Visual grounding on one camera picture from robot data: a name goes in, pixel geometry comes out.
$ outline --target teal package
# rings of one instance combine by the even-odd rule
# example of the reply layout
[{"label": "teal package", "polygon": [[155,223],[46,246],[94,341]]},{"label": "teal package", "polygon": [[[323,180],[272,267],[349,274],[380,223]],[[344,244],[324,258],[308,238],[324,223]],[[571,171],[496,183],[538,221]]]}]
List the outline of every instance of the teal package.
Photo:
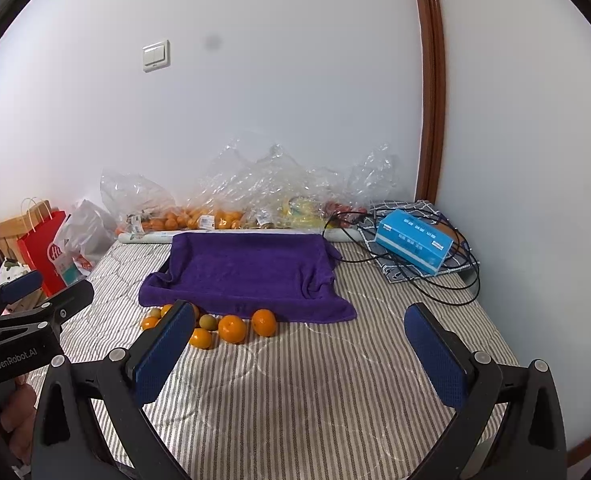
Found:
[{"label": "teal package", "polygon": [[431,276],[440,270],[453,244],[450,236],[401,209],[380,220],[375,241]]}]

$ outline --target purple towel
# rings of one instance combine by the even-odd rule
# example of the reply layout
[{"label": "purple towel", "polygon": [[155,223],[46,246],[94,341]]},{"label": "purple towel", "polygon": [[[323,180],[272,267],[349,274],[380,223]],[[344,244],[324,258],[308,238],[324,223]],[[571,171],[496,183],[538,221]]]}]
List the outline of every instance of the purple towel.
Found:
[{"label": "purple towel", "polygon": [[333,323],[355,308],[333,290],[340,254],[320,235],[176,235],[167,272],[147,276],[142,306],[191,301],[212,314],[249,318],[258,308],[278,320]]}]

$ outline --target quilted mattress cover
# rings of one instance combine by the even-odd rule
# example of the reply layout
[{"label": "quilted mattress cover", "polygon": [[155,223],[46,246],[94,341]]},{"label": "quilted mattress cover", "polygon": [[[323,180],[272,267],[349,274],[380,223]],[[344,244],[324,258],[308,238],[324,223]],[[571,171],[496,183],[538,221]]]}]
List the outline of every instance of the quilted mattress cover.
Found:
[{"label": "quilted mattress cover", "polygon": [[[355,244],[335,247],[346,259],[364,257]],[[61,343],[72,362],[101,359],[137,338],[146,313],[138,289],[169,251],[168,244],[116,242],[89,277],[94,303],[64,325]],[[280,323],[276,336],[261,338],[250,330],[240,345],[214,337],[208,351],[186,346],[144,412],[191,478],[408,476],[453,415],[404,335],[404,312],[417,301],[469,349],[517,365],[477,302],[451,307],[428,300],[409,283],[387,283],[374,262],[339,264],[336,277],[336,291],[355,306],[357,319]],[[437,280],[463,284],[454,274]],[[467,290],[431,292],[451,303],[470,299]],[[38,394],[46,369],[29,378]],[[130,465],[104,404],[93,402],[116,460]],[[502,413],[496,406],[483,438],[498,429]]]}]

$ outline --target light switch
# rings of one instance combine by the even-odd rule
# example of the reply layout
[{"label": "light switch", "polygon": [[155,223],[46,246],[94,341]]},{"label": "light switch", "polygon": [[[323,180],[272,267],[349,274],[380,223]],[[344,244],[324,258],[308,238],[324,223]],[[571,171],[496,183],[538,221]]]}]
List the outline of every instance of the light switch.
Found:
[{"label": "light switch", "polygon": [[150,72],[157,68],[169,66],[169,42],[168,40],[160,41],[160,43],[153,43],[145,46],[142,49],[142,65],[144,72]]}]

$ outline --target black cable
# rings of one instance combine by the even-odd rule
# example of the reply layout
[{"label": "black cable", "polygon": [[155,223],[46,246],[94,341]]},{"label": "black cable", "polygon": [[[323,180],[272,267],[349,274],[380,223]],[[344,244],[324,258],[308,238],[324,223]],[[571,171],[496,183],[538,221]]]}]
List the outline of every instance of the black cable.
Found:
[{"label": "black cable", "polygon": [[[380,209],[374,210],[373,211],[373,226],[375,227],[378,220],[381,219],[381,215],[378,215],[378,213],[380,211],[394,211],[394,210],[395,210],[395,208],[380,208]],[[384,250],[386,251],[386,253],[384,253],[384,254],[373,253],[371,250],[369,250],[368,247],[365,247],[357,240],[354,240],[353,237],[351,236],[351,234],[349,234],[349,232],[347,232],[347,230],[342,226],[340,226],[340,229],[342,229],[344,234],[347,235],[347,237],[349,237],[349,239],[353,243],[357,244],[358,247],[360,247],[362,250],[369,253],[370,257],[364,258],[361,260],[345,260],[343,258],[336,258],[336,260],[338,260],[340,262],[348,263],[348,264],[361,264],[361,263],[365,263],[365,262],[371,262],[371,261],[377,260],[379,258],[383,258],[385,260],[389,260],[390,262],[394,263],[395,266],[398,267],[400,274],[402,276],[404,276],[404,278],[406,278],[406,281],[410,282],[413,287],[415,287],[424,296],[428,297],[432,301],[435,301],[437,303],[441,303],[441,304],[444,304],[447,306],[465,306],[465,305],[470,304],[473,301],[475,301],[480,295],[480,285],[481,285],[481,283],[480,283],[480,266],[477,263],[477,261],[475,261],[475,259],[473,258],[472,254],[471,254],[470,245],[469,245],[469,242],[466,239],[466,237],[464,237],[464,235],[461,234],[461,232],[458,231],[458,229],[456,229],[453,224],[451,224],[451,222],[449,221],[449,219],[447,217],[445,217],[444,215],[442,215],[440,213],[426,211],[424,208],[417,208],[417,207],[402,208],[402,210],[404,212],[412,212],[412,211],[420,212],[420,213],[422,213],[422,216],[415,216],[415,218],[418,218],[422,221],[427,221],[428,223],[433,222],[433,224],[443,224],[443,225],[446,225],[448,228],[450,228],[455,233],[456,239],[454,240],[454,244],[451,246],[451,250],[449,251],[449,254],[445,258],[445,261],[448,261],[451,258],[455,259],[456,256],[460,256],[461,259],[463,260],[464,264],[468,265],[471,269],[473,269],[473,271],[475,273],[474,280],[472,282],[470,282],[468,285],[464,285],[464,286],[449,286],[449,285],[442,285],[440,283],[432,282],[431,280],[429,280],[429,278],[427,276],[423,276],[421,273],[419,273],[413,267],[412,264],[411,265],[409,264],[408,261],[404,260],[403,258],[401,258],[397,254],[393,253],[392,251],[387,250],[386,248],[384,248]],[[361,212],[361,211],[339,211],[339,212],[333,213],[333,215],[331,215],[329,220],[324,225],[324,228],[322,230],[322,235],[324,235],[326,229],[329,227],[329,224],[331,222],[333,222],[336,219],[339,219],[339,217],[341,215],[347,215],[347,214],[356,215],[356,218],[352,219],[352,221],[351,221],[351,223],[353,225],[358,224],[362,218],[367,216],[367,214],[365,214],[364,212]],[[446,269],[456,269],[457,267],[460,267],[461,265],[462,264],[458,264],[456,267],[450,267],[448,265],[443,264],[442,266]],[[407,274],[406,270],[409,270],[410,272],[412,272],[414,274],[414,276],[409,276]],[[450,291],[455,291],[455,292],[467,290],[467,289],[475,286],[476,283],[478,284],[478,287],[477,287],[477,291],[476,291],[475,295],[470,300],[465,301],[463,303],[450,303],[448,301],[440,300],[439,298],[436,298],[435,296],[432,296],[431,294],[429,294],[426,290],[422,289],[418,285],[418,283],[416,283],[418,280],[424,281],[424,282],[428,283],[429,285],[435,286],[436,288],[440,288],[442,290],[450,290]]]}]

